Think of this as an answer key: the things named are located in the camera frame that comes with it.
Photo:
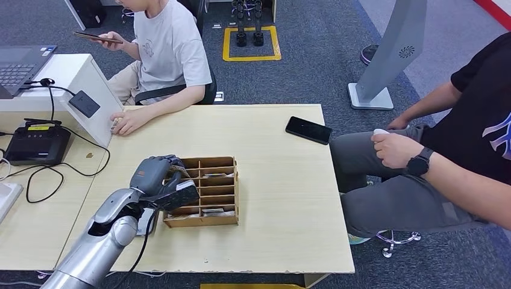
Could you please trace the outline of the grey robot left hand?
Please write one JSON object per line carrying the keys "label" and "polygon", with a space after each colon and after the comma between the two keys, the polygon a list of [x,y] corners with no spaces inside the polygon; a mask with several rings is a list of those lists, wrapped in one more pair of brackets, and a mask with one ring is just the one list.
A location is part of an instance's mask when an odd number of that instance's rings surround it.
{"label": "grey robot left hand", "polygon": [[190,178],[190,175],[180,158],[175,155],[151,156],[139,164],[129,188],[148,197],[160,196],[174,191],[184,178]]}

